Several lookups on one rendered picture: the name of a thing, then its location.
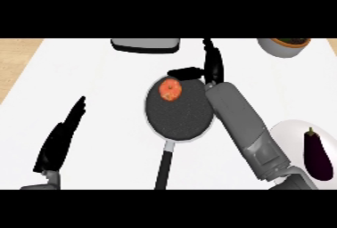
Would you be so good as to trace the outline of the white plate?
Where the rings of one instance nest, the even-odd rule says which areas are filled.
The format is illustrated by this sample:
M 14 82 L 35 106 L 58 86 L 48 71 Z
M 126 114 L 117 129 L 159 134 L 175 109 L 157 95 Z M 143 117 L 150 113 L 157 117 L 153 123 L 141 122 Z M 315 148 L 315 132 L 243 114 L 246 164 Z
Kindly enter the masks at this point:
M 320 135 L 323 148 L 333 166 L 333 179 L 330 181 L 320 181 L 314 177 L 311 179 L 321 190 L 337 190 L 337 140 L 330 133 L 307 121 L 286 120 L 273 127 L 271 136 L 292 160 L 292 165 L 307 170 L 304 152 L 305 133 L 310 128 L 314 128 L 314 132 Z

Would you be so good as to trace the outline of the dark purple eggplant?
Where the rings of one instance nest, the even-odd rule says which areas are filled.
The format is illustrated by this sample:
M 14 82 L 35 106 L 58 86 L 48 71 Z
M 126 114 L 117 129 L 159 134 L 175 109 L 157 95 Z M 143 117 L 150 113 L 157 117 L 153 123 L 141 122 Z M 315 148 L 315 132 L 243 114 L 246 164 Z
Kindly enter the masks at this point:
M 320 181 L 330 181 L 333 179 L 332 160 L 313 127 L 305 132 L 304 158 L 310 175 Z

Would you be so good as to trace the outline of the grey and black appliance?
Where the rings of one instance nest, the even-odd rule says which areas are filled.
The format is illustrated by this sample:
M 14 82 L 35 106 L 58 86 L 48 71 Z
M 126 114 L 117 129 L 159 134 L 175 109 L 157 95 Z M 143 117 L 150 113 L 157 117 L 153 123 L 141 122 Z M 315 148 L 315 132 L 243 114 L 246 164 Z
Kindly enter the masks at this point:
M 180 38 L 113 38 L 112 44 L 117 51 L 131 53 L 177 53 Z

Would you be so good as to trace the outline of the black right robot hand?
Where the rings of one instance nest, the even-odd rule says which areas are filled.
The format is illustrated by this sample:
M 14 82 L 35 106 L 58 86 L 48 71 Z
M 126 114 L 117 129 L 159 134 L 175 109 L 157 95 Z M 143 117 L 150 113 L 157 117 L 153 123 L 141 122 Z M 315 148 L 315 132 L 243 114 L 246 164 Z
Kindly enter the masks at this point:
M 181 81 L 205 78 L 206 83 L 218 85 L 224 82 L 224 58 L 219 48 L 209 38 L 203 39 L 203 44 L 206 51 L 205 68 L 172 69 L 168 71 L 168 75 Z

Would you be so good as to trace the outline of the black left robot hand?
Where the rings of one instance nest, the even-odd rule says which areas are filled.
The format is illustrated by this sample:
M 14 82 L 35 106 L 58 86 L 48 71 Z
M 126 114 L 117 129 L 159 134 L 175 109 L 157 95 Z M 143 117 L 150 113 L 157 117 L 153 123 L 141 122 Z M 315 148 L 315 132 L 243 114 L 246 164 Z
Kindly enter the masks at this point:
M 33 171 L 42 173 L 44 171 L 58 172 L 69 154 L 70 144 L 75 133 L 79 128 L 79 122 L 86 113 L 86 97 L 82 96 L 64 122 L 55 126 L 42 146 L 41 154 L 36 160 Z

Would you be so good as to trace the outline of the dark grey frying pan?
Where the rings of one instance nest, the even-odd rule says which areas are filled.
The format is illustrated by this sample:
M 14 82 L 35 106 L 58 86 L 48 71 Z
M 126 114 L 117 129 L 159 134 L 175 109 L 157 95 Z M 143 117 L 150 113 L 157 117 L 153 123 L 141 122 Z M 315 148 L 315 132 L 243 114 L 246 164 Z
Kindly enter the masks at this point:
M 146 115 L 154 133 L 165 139 L 156 190 L 165 190 L 169 181 L 175 145 L 199 139 L 212 126 L 214 109 L 206 97 L 205 84 L 199 79 L 180 81 L 182 94 L 169 102 L 160 96 L 163 77 L 153 85 L 146 98 Z

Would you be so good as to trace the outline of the grey plant pot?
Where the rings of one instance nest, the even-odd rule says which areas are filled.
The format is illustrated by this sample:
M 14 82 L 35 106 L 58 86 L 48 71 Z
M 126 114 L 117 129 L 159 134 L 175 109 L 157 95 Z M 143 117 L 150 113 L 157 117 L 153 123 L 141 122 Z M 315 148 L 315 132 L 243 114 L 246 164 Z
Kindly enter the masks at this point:
M 311 39 L 307 38 L 302 44 L 286 43 L 279 38 L 259 38 L 259 45 L 265 52 L 279 58 L 296 57 L 308 47 Z

